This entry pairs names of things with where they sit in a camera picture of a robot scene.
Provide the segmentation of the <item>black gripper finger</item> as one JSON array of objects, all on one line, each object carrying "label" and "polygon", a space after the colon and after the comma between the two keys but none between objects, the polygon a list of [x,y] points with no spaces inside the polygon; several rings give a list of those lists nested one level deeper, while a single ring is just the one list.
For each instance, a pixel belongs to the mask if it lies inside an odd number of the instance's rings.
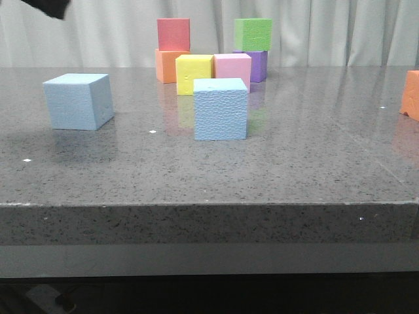
[{"label": "black gripper finger", "polygon": [[65,19],[65,13],[71,0],[22,0],[25,4],[40,10],[51,18]]}]

